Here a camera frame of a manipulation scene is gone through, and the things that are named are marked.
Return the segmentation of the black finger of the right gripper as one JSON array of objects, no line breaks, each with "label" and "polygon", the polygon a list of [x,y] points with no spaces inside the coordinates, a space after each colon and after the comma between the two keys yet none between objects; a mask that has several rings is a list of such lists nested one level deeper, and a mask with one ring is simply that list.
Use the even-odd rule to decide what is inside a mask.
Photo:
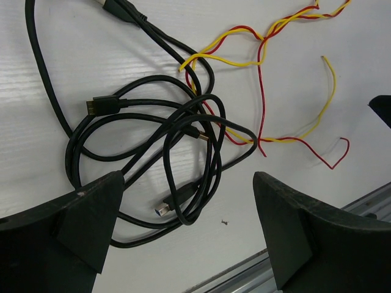
[{"label": "black finger of the right gripper", "polygon": [[391,128],[391,96],[379,95],[373,98],[368,105]]}]

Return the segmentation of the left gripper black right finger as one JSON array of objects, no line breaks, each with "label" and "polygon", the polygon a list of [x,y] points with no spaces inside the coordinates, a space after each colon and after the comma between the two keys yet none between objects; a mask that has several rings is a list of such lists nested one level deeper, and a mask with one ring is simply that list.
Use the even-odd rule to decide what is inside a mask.
[{"label": "left gripper black right finger", "polygon": [[256,172],[253,190],[277,289],[389,292],[390,224]]}]

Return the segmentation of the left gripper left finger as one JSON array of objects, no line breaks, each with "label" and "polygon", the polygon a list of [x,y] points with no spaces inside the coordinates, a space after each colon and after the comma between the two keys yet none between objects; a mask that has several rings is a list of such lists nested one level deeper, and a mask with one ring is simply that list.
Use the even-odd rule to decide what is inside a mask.
[{"label": "left gripper left finger", "polygon": [[120,171],[1,219],[1,292],[91,292],[108,253]]}]

